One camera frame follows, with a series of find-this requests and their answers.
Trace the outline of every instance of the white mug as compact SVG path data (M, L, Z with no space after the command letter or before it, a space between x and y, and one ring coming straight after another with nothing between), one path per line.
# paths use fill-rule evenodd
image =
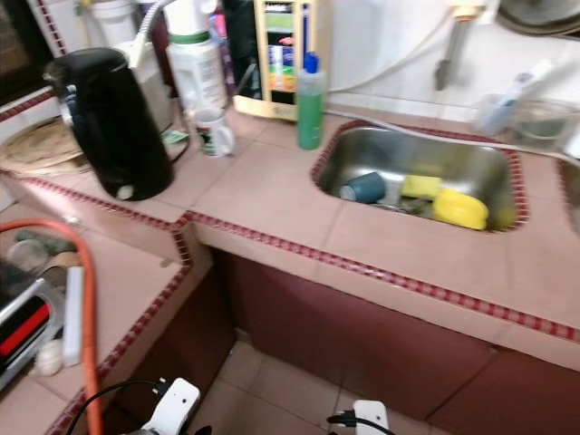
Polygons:
M199 109L195 112L199 147L207 156L223 157L233 154L236 147L234 133L226 123L226 114L218 108Z

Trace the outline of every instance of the orange hose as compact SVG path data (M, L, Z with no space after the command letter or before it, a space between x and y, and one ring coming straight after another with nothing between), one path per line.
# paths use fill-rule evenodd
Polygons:
M99 392L99 372L97 369L97 348L95 332L96 285L91 252L86 243L67 225L49 219L22 219L0 224L0 233L20 227L49 227L72 240L79 250L79 258L84 268L84 298L82 307L82 368L84 375L84 397L89 398ZM89 433L102 435L101 403L99 399L89 405Z

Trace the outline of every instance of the blue cup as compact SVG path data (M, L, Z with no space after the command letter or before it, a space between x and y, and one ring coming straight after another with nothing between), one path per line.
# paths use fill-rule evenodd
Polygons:
M386 194L385 182L378 172L361 175L355 179L349 179L341 187L340 197L351 201L372 204L383 199Z

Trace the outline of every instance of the white plastic bottle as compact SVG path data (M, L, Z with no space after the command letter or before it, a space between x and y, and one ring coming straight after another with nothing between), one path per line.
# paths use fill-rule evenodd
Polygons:
M184 110L227 105L219 46L208 31L207 13L215 9L215 3L177 0L164 9L169 30L167 56Z

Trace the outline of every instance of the red panel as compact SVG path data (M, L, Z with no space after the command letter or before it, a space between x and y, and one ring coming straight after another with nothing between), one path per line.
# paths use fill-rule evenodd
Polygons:
M494 357L489 344L357 300L356 359L344 387L424 420Z
M505 350L430 423L455 435L578 435L580 373Z
M0 343L0 356L9 355L22 344L39 326L44 324L50 314L48 304L42 305L36 312L16 329L6 340Z
M488 344L231 256L254 345L425 419L491 358Z
M203 397L235 340L226 299L212 268L131 378L156 380L163 377L172 381L181 377L198 387ZM154 394L146 393L147 390L147 387L127 389L115 400L123 411L146 421L159 401Z

